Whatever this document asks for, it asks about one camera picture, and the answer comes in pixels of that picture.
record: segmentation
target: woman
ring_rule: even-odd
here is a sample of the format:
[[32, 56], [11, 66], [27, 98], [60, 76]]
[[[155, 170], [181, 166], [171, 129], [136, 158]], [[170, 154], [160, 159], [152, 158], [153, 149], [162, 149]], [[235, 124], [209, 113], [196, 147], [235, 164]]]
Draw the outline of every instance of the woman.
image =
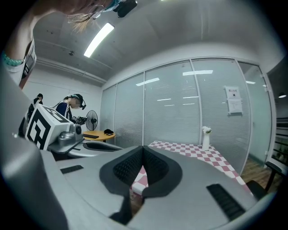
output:
[[38, 94], [37, 97], [32, 101], [31, 105], [29, 106], [28, 112], [27, 112], [27, 123], [29, 123], [30, 118], [34, 112], [35, 107], [37, 104], [42, 104], [43, 105], [43, 94]]
[[6, 74], [23, 88], [36, 62], [33, 29], [44, 16], [53, 12], [68, 15], [82, 30], [89, 20], [110, 11], [120, 0], [38, 0], [21, 19], [4, 51], [2, 64]]
[[84, 109], [86, 107], [85, 105], [82, 105], [83, 102], [83, 97], [80, 94], [73, 94], [70, 96], [67, 96], [63, 99], [63, 101], [59, 102], [57, 105], [55, 105], [53, 108], [66, 117], [68, 120], [72, 121], [75, 124], [79, 124], [79, 117], [72, 117], [71, 109], [76, 109], [76, 108], [82, 108]]

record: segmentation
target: green bracelet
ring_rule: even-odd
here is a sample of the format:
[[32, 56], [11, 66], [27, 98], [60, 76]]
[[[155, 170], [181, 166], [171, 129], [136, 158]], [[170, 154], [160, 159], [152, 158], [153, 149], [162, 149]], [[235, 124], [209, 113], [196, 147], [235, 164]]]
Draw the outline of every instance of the green bracelet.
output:
[[4, 63], [6, 63], [7, 65], [10, 65], [10, 66], [19, 66], [24, 62], [24, 60], [15, 60], [15, 59], [9, 58], [4, 53], [4, 51], [2, 52], [2, 58], [3, 58]]

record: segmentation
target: white shirt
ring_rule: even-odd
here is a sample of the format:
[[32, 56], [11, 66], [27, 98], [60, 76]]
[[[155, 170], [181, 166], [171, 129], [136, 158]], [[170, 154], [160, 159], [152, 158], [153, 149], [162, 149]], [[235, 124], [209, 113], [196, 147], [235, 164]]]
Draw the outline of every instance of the white shirt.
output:
[[4, 69], [6, 70], [7, 74], [13, 79], [13, 81], [19, 85], [20, 81], [22, 79], [22, 74], [23, 74], [23, 70], [25, 67], [25, 63], [26, 61], [32, 58], [33, 63], [28, 63], [28, 65], [30, 65], [30, 71], [32, 70], [32, 68], [35, 65], [36, 62], [36, 54], [35, 54], [35, 43], [34, 43], [34, 39], [32, 40], [29, 50], [27, 52], [27, 55], [24, 58], [24, 61], [21, 65], [19, 66], [10, 66], [6, 63], [4, 63], [4, 61], [2, 60], [2, 64], [4, 66]]

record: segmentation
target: black and white marker cube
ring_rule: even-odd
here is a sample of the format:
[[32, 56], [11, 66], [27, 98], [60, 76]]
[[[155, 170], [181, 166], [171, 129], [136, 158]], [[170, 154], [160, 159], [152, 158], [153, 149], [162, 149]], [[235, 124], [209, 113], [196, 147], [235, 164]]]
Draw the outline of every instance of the black and white marker cube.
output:
[[25, 138], [34, 142], [41, 150], [47, 150], [49, 144], [53, 143], [61, 132], [69, 132], [71, 121], [52, 109], [37, 104]]

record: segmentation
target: table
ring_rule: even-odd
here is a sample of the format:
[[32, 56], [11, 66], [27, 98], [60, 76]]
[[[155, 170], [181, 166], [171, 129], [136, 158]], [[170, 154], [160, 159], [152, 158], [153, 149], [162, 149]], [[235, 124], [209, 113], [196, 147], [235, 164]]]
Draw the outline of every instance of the table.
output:
[[83, 132], [83, 134], [99, 136], [96, 139], [85, 137], [85, 140], [103, 141], [103, 142], [106, 142], [106, 140], [115, 137], [115, 133], [113, 133], [113, 135], [111, 135], [111, 136], [108, 136], [108, 135], [104, 134], [104, 131], [99, 131], [99, 130], [85, 131], [85, 132]]
[[[169, 142], [154, 141], [149, 147], [165, 149], [172, 152], [176, 152], [187, 157], [197, 157], [197, 159], [205, 161], [206, 163], [213, 165], [216, 169], [225, 173], [237, 183], [243, 186], [247, 192], [251, 193], [244, 180], [238, 175], [235, 169], [229, 164], [229, 162], [212, 146], [209, 147], [209, 151], [203, 151], [201, 145], [193, 144], [178, 144]], [[135, 196], [141, 196], [144, 188], [148, 187], [147, 174], [142, 166], [135, 181], [130, 188], [130, 197], [132, 199]]]

